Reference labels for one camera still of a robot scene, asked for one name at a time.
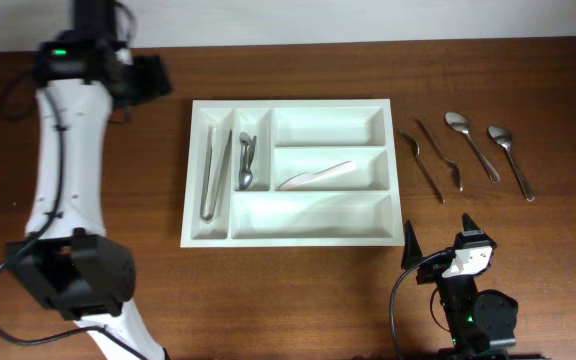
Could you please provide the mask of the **steel fork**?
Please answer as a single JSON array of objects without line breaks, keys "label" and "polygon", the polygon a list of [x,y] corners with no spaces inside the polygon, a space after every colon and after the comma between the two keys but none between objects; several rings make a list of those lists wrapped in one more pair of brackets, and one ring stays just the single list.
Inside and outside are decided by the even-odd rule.
[{"label": "steel fork", "polygon": [[420,170],[424,174],[427,182],[429,183],[430,187],[432,188],[432,190],[433,190],[434,194],[436,195],[439,203],[444,204],[445,198],[444,198],[442,191],[440,190],[440,188],[438,187],[438,185],[434,181],[433,177],[431,176],[430,172],[428,171],[428,169],[426,168],[425,164],[423,163],[423,161],[421,159],[421,147],[420,147],[419,143],[416,141],[415,138],[413,138],[410,134],[406,133],[405,131],[398,130],[398,133],[409,143],[409,146],[412,149],[412,152],[413,152],[413,155],[414,155],[414,158],[415,158],[417,165],[419,166]]},{"label": "steel fork", "polygon": [[463,185],[463,177],[462,177],[462,173],[461,173],[461,169],[460,169],[459,165],[455,161],[449,159],[444,154],[444,152],[442,151],[441,147],[439,146],[434,134],[429,129],[429,127],[426,125],[426,123],[420,118],[416,118],[416,122],[420,126],[420,128],[422,129],[424,134],[427,136],[427,138],[429,139],[430,143],[432,144],[432,146],[433,146],[434,150],[436,151],[437,155],[439,156],[439,158],[453,171],[454,183],[455,183],[458,191],[462,192],[464,190],[464,185]]}]

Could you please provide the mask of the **large steel spoon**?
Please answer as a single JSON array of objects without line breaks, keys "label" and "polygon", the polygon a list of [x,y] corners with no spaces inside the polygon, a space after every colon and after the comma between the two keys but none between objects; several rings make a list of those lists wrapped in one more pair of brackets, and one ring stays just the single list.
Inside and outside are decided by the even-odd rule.
[{"label": "large steel spoon", "polygon": [[530,185],[529,181],[524,176],[521,168],[518,166],[518,163],[512,152],[512,140],[513,140],[512,134],[507,129],[498,126],[489,126],[488,134],[498,145],[500,145],[505,150],[506,156],[508,158],[510,166],[514,171],[515,177],[518,181],[518,184],[521,188],[524,198],[528,202],[534,201],[535,200],[534,190]]},{"label": "large steel spoon", "polygon": [[482,167],[484,168],[489,179],[493,183],[498,183],[501,180],[500,175],[473,140],[470,134],[471,126],[469,121],[463,115],[457,112],[447,112],[444,115],[444,119],[450,128],[463,134],[479,162],[481,163]]}]

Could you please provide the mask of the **small steel teaspoon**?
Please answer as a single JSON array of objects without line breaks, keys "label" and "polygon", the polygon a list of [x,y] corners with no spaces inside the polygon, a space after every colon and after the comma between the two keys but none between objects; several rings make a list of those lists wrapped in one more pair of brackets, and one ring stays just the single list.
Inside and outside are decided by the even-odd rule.
[{"label": "small steel teaspoon", "polygon": [[251,137],[246,132],[241,132],[239,136],[239,141],[241,145],[241,156],[240,156],[240,171],[239,171],[239,189],[245,190],[250,186],[253,179],[253,173],[251,168],[248,169],[245,165],[246,162],[246,152],[248,147],[248,142]]},{"label": "small steel teaspoon", "polygon": [[246,162],[245,165],[248,169],[252,167],[254,161],[255,148],[257,143],[257,137],[253,136],[248,142],[247,152],[246,152]]}]

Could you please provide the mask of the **pink plastic knife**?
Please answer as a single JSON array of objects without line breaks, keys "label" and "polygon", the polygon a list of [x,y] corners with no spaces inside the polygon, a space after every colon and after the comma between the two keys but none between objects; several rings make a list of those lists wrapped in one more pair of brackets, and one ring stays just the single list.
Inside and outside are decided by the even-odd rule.
[{"label": "pink plastic knife", "polygon": [[301,173],[283,182],[279,186],[279,190],[280,191],[293,190],[303,185],[351,173],[354,172],[356,169],[357,169],[357,163],[355,161],[346,161],[316,173],[312,172]]}]

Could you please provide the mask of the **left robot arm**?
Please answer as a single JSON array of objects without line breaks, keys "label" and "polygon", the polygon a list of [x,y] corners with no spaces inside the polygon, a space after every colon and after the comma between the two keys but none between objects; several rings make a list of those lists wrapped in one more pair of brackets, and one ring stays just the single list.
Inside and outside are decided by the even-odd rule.
[{"label": "left robot arm", "polygon": [[115,110],[169,94],[156,56],[133,57],[127,7],[76,1],[71,27],[40,45],[30,74],[40,121],[37,185],[24,237],[2,267],[47,310],[87,333],[109,359],[164,359],[134,300],[130,250],[106,233],[101,207],[103,144]]}]

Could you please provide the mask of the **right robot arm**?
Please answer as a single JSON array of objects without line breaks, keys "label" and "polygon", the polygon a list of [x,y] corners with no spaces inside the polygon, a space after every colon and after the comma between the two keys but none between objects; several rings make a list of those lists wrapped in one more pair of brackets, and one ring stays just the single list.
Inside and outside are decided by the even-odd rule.
[{"label": "right robot arm", "polygon": [[452,246],[425,256],[410,222],[404,225],[404,252],[398,278],[416,272],[419,285],[433,284],[440,297],[452,346],[439,359],[507,359],[516,345],[518,302],[497,291],[480,291],[476,278],[491,266],[497,243],[468,214]]}]

